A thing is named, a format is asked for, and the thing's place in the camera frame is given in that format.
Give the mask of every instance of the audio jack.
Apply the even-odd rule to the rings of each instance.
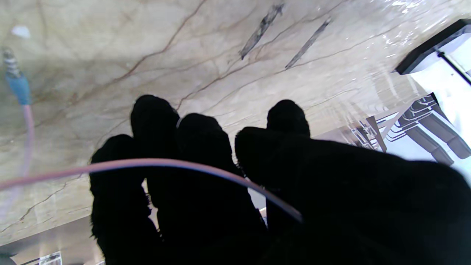
[[[21,72],[18,68],[18,61],[16,60],[13,51],[8,47],[3,48],[3,61],[5,62],[5,65],[7,65],[7,75],[10,75],[13,78],[21,77]]]
[[[18,98],[20,105],[30,105],[31,96],[29,83],[24,74],[18,67],[18,61],[12,51],[8,47],[3,47],[3,61],[7,66],[6,80],[13,93]]]

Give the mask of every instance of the scratch mark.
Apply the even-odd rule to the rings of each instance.
[[[309,40],[302,46],[301,50],[298,51],[298,53],[291,59],[291,61],[285,66],[286,69],[289,69],[292,67],[299,59],[301,59],[301,56],[306,53],[306,51],[309,49],[309,47],[312,46],[312,44],[317,40],[319,35],[324,32],[325,28],[327,25],[329,25],[331,19],[328,18],[317,30],[312,34],[312,36],[309,38]]]
[[[25,213],[23,216],[21,216],[21,218],[20,218],[18,221],[16,221],[16,222],[10,224],[9,226],[5,227],[5,228],[1,231],[1,233],[3,233],[6,229],[12,227],[13,225],[15,225],[15,224],[21,222],[22,220],[24,220],[24,218],[25,218],[36,206],[38,206],[39,204],[41,204],[41,203],[47,201],[47,200],[50,199],[52,196],[56,195],[58,192],[64,190],[65,187],[67,186],[67,184],[68,184],[69,182],[74,181],[74,180],[76,180],[76,179],[79,179],[79,178],[81,178],[81,177],[82,177],[82,174],[80,174],[78,177],[76,177],[76,178],[74,178],[74,179],[72,179],[72,180],[66,181],[66,182],[64,183],[64,185],[62,186],[62,188],[58,189],[57,191],[55,191],[55,192],[52,193],[51,195],[47,196],[44,200],[42,200],[42,201],[36,203],[35,205],[29,207],[28,210],[26,211],[26,213]]]
[[[197,12],[200,10],[201,6],[206,2],[207,0],[202,0],[201,3],[198,5],[198,7],[193,11],[193,13],[191,13],[189,16],[187,16],[185,18],[185,20],[183,20],[182,24],[178,27],[177,31],[172,35],[172,37],[170,38],[169,42],[167,43],[167,45],[160,51],[156,51],[156,52],[153,52],[153,53],[150,53],[150,54],[147,54],[145,55],[143,58],[141,58],[141,60],[139,60],[134,66],[133,68],[131,68],[131,70],[129,70],[127,73],[125,73],[123,76],[121,77],[118,77],[116,79],[114,79],[114,82],[118,82],[122,79],[125,79],[127,78],[128,76],[130,76],[132,74],[132,72],[134,72],[134,70],[137,69],[137,67],[142,64],[142,62],[144,62],[145,60],[147,60],[147,58],[149,57],[152,57],[152,56],[155,56],[155,55],[159,55],[161,53],[164,53],[166,52],[169,48],[170,48],[170,45],[172,44],[173,40],[177,37],[178,33],[180,33],[181,29],[185,26],[185,24],[188,22],[188,20],[190,20],[194,15],[197,14]]]
[[[240,51],[239,54],[241,56],[241,60],[243,60],[244,57],[253,49],[253,47],[257,45],[257,43],[260,41],[265,31],[267,31],[268,27],[275,20],[278,13],[282,14],[283,6],[284,4],[280,4],[280,5],[274,5],[271,7],[268,14],[260,22],[260,25],[257,28],[257,30],[252,34],[252,36],[250,36],[248,42],[245,44],[244,48]]]

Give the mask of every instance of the beige marble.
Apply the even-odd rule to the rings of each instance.
[[[278,0],[0,0],[0,45],[11,47],[32,87],[32,172],[82,166],[110,135],[129,133],[133,100],[164,97],[181,115],[215,116],[234,136],[264,126],[290,98],[313,135],[421,97],[391,74],[413,48],[458,18],[471,0],[286,0],[255,48],[238,52]],[[291,69],[313,32],[332,21]],[[30,37],[11,33],[26,26]],[[0,77],[0,180],[17,176],[25,128]],[[86,176],[25,187],[0,245],[90,213]],[[2,192],[2,202],[7,194]]]

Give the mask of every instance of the marble surface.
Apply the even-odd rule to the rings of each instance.
[[[166,98],[181,115],[215,116],[233,137],[264,126],[280,99],[300,104],[312,135],[419,98],[391,73],[424,40],[463,17],[471,0],[286,0],[256,46],[239,52],[277,0],[2,0],[0,45],[30,81],[33,173],[85,165],[129,133],[136,97]],[[327,19],[293,65],[285,65]],[[17,176],[25,127],[0,75],[0,180]],[[0,245],[90,214],[87,176],[25,187]],[[0,193],[2,203],[8,193]]]

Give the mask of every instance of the dark streak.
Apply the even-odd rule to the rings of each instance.
[[[170,38],[169,42],[167,43],[167,45],[160,51],[157,51],[157,52],[153,52],[151,54],[147,54],[145,55],[143,58],[141,58],[141,60],[139,60],[134,66],[133,68],[131,68],[131,70],[129,70],[127,73],[125,73],[123,76],[121,77],[118,77],[116,79],[113,80],[113,82],[118,82],[118,81],[121,81],[122,79],[125,79],[127,78],[128,76],[130,76],[132,74],[132,72],[134,72],[134,70],[137,69],[137,67],[142,63],[144,62],[147,58],[149,57],[152,57],[152,56],[155,56],[155,55],[158,55],[158,54],[162,54],[164,52],[166,52],[169,48],[170,48],[170,45],[172,44],[173,40],[177,37],[178,33],[180,33],[181,29],[185,26],[185,24],[188,22],[188,20],[190,20],[194,15],[196,15],[198,13],[198,11],[200,10],[201,6],[206,2],[207,0],[202,0],[201,3],[198,5],[198,7],[193,11],[193,13],[191,13],[189,16],[187,16],[185,18],[185,20],[183,20],[182,24],[180,24],[180,27],[178,27],[177,31],[172,35],[172,37]]]
[[[253,47],[257,45],[257,43],[260,41],[265,31],[267,31],[268,27],[275,20],[278,13],[281,14],[283,6],[284,4],[280,4],[280,5],[274,5],[271,7],[271,10],[260,22],[260,25],[257,28],[257,30],[252,34],[248,42],[245,44],[244,48],[239,52],[241,56],[241,60],[243,60],[244,57],[249,53],[249,51],[251,51]]]
[[[286,69],[289,69],[292,67],[299,59],[301,59],[301,56],[306,53],[306,51],[309,49],[309,47],[312,46],[312,44],[317,40],[319,35],[324,32],[325,28],[327,25],[329,25],[331,19],[328,18],[317,30],[312,34],[312,36],[309,38],[309,40],[302,46],[301,50],[298,51],[298,53],[291,59],[291,61],[285,66]]]

